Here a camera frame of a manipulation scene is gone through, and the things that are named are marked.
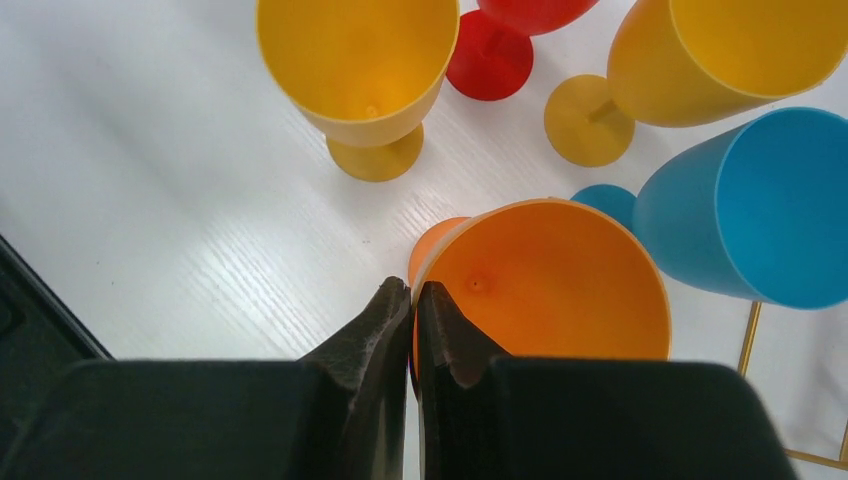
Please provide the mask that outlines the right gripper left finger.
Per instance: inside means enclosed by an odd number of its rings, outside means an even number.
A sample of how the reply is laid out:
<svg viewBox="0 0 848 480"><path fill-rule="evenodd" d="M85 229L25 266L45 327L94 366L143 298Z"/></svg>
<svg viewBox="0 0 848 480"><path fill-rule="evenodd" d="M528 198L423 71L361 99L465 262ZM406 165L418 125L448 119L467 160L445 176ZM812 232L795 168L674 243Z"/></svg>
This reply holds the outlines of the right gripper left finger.
<svg viewBox="0 0 848 480"><path fill-rule="evenodd" d="M5 479L399 479L411 293L296 361L85 360L4 422Z"/></svg>

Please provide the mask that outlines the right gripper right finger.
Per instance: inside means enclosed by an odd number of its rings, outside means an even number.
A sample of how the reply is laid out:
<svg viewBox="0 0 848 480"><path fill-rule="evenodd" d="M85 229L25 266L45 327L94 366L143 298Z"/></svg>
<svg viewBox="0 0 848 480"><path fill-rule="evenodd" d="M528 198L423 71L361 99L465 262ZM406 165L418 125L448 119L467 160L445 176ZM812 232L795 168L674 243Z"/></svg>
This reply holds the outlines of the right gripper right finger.
<svg viewBox="0 0 848 480"><path fill-rule="evenodd" d="M424 479L791 479L753 388L703 362L509 355L446 287L417 306Z"/></svg>

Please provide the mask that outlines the orange wine glass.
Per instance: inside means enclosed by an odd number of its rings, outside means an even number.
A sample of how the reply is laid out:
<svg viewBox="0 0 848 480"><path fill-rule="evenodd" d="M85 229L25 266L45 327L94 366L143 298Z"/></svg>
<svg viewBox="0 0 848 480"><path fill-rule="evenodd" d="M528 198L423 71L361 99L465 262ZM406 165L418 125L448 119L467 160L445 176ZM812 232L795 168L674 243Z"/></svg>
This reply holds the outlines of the orange wine glass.
<svg viewBox="0 0 848 480"><path fill-rule="evenodd" d="M512 203L427 229L408 260L415 290L443 284L461 312L515 356L670 358L662 276L609 215L556 198Z"/></svg>

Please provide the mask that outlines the yellow wine glass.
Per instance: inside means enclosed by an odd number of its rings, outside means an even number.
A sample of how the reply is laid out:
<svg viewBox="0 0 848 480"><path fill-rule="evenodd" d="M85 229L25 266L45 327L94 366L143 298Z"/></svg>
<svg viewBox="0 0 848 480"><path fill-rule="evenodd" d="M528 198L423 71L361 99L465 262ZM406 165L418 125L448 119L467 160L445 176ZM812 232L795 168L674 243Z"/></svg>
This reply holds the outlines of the yellow wine glass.
<svg viewBox="0 0 848 480"><path fill-rule="evenodd" d="M562 158L605 166L627 151L637 124L693 127L799 95L846 50L843 1L638 1L605 74L560 83L544 130Z"/></svg>
<svg viewBox="0 0 848 480"><path fill-rule="evenodd" d="M393 180L419 158L459 27L454 0L256 4L271 77L335 164L366 182Z"/></svg>

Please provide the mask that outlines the cyan wine glass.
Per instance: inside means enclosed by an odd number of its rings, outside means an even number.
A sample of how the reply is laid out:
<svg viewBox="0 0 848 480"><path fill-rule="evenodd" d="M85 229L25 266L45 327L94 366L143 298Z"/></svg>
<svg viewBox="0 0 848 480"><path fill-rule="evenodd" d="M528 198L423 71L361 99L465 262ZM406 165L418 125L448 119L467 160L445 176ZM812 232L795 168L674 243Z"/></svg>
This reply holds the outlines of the cyan wine glass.
<svg viewBox="0 0 848 480"><path fill-rule="evenodd" d="M817 310L847 298L847 121L783 108L670 159L637 193L575 200L631 231L671 278L702 290Z"/></svg>

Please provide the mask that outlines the red wine glass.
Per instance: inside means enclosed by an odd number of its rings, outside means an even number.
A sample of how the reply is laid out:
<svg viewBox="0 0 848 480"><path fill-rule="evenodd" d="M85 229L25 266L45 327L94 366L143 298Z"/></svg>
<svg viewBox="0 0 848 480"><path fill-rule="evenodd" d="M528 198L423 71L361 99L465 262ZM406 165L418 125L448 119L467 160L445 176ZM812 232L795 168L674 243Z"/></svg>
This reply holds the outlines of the red wine glass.
<svg viewBox="0 0 848 480"><path fill-rule="evenodd" d="M460 17L446 78L480 101L505 99L527 82L534 64L532 38L559 30L596 0L479 0Z"/></svg>

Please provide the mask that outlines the gold wire glass rack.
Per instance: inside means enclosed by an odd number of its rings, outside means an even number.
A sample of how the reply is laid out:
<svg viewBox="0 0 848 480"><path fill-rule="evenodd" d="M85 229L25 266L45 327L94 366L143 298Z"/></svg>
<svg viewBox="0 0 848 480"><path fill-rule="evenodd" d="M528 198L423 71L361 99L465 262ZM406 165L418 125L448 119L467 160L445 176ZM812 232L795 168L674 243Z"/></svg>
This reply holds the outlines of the gold wire glass rack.
<svg viewBox="0 0 848 480"><path fill-rule="evenodd" d="M802 479L847 477L847 305L751 305L738 371L752 383Z"/></svg>

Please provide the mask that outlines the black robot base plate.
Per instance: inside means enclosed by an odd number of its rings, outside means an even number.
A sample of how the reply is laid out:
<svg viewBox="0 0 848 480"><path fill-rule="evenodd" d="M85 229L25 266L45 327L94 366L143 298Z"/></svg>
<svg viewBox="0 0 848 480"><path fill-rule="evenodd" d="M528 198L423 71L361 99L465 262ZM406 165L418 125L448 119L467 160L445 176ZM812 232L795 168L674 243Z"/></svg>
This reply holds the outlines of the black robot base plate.
<svg viewBox="0 0 848 480"><path fill-rule="evenodd" d="M72 364L112 355L1 240L1 454Z"/></svg>

